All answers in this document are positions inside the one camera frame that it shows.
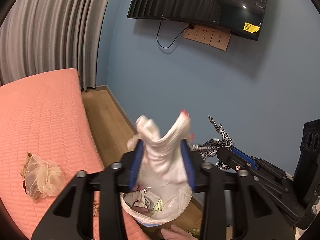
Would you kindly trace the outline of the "person left hand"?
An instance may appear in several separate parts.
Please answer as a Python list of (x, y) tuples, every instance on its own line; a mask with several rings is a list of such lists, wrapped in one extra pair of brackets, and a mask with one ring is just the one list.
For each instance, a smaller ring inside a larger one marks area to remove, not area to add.
[(161, 229), (165, 240), (197, 240), (191, 234), (172, 224), (169, 229)]

